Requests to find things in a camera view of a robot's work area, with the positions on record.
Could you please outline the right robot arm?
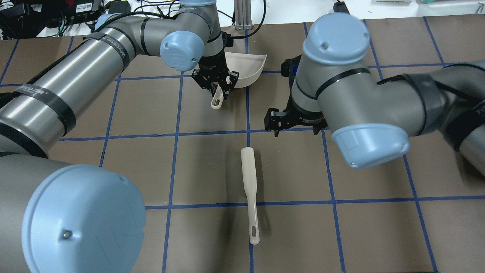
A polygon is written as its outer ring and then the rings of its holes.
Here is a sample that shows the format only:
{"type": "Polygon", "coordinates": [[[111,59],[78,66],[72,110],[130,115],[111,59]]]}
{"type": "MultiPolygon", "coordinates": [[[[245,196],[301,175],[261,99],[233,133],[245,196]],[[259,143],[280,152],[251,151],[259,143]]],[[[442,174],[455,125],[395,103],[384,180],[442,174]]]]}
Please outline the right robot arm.
{"type": "Polygon", "coordinates": [[[484,61],[457,63],[430,73],[402,73],[374,81],[363,62],[367,26],[347,13],[319,17],[303,53],[282,64],[289,78],[286,108],[270,108],[266,131],[325,128],[343,159],[365,169],[403,156],[409,138],[440,131],[445,141],[484,173],[484,61]]]}

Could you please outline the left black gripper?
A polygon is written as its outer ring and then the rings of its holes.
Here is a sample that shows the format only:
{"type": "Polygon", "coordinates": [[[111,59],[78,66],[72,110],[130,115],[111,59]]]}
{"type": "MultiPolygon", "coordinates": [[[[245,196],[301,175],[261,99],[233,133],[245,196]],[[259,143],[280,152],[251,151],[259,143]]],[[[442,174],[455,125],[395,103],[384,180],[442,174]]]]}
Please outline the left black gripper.
{"type": "Polygon", "coordinates": [[[194,69],[192,79],[202,88],[215,94],[217,88],[222,88],[223,99],[227,100],[228,95],[234,90],[239,79],[239,72],[223,69],[221,71],[209,69],[194,69]]]}

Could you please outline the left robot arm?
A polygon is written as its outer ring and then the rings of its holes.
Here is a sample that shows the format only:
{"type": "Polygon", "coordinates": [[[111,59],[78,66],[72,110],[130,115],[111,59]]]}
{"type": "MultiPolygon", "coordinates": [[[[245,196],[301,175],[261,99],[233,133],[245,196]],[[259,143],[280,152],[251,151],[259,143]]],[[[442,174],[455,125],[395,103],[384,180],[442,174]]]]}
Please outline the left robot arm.
{"type": "Polygon", "coordinates": [[[180,0],[172,16],[103,14],[74,49],[1,99],[1,272],[129,273],[144,244],[140,190],[120,173],[50,159],[77,126],[100,133],[112,118],[92,107],[139,56],[192,71],[227,95],[238,79],[225,60],[215,0],[180,0]]]}

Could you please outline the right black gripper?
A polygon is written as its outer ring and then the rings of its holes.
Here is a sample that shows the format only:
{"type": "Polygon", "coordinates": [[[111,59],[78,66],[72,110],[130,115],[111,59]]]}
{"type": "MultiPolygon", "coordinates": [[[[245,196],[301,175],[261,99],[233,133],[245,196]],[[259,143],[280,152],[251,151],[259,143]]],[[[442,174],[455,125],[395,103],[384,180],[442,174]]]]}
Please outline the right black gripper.
{"type": "MultiPolygon", "coordinates": [[[[289,79],[290,92],[292,92],[300,60],[301,57],[294,57],[286,59],[281,64],[281,75],[289,79]]],[[[280,131],[295,126],[310,126],[313,135],[318,135],[320,131],[328,127],[328,124],[322,112],[310,112],[301,109],[291,96],[289,96],[286,108],[283,111],[279,111],[277,108],[269,108],[264,118],[265,131],[273,131],[275,137],[279,136],[280,131]]]]}

